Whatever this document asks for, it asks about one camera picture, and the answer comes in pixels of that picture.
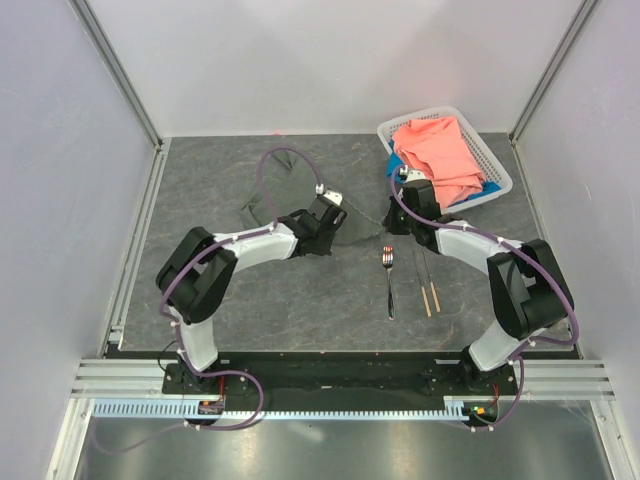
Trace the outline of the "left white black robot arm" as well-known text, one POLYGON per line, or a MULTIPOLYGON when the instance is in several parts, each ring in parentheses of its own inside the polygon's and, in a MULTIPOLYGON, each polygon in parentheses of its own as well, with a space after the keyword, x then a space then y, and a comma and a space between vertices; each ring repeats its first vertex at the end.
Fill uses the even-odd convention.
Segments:
POLYGON ((208 393, 219 382, 213 316, 234 274, 271 261, 326 256, 347 218, 341 194, 328 190, 311 206, 258 228, 213 234, 188 231, 156 276, 159 314, 176 333, 178 361, 165 373, 165 393, 208 393))

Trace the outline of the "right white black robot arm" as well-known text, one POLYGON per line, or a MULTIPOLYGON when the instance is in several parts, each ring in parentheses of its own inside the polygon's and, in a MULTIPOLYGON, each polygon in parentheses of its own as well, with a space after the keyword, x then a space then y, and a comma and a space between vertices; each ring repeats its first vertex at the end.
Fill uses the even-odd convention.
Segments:
POLYGON ((494 374, 536 343, 573 346, 579 337, 575 304, 550 245, 516 242, 443 216, 428 180, 391 183, 385 228, 410 235, 418 245, 459 260, 488 278, 494 320, 461 353, 458 381, 483 392, 494 374))

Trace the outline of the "grey cloth napkin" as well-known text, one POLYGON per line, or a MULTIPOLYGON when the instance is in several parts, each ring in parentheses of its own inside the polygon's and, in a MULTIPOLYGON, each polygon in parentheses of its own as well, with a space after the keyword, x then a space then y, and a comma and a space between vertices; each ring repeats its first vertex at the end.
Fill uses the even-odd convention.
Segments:
MULTIPOLYGON (((275 216, 289 215, 307 208, 316 197, 315 186, 322 177, 320 169, 308 156, 288 147, 276 147, 259 161, 256 187, 239 211, 246 229, 270 223, 275 216)), ((380 235, 381 215, 367 211, 364 204, 344 193, 341 207, 347 217, 334 243, 351 245, 380 235)))

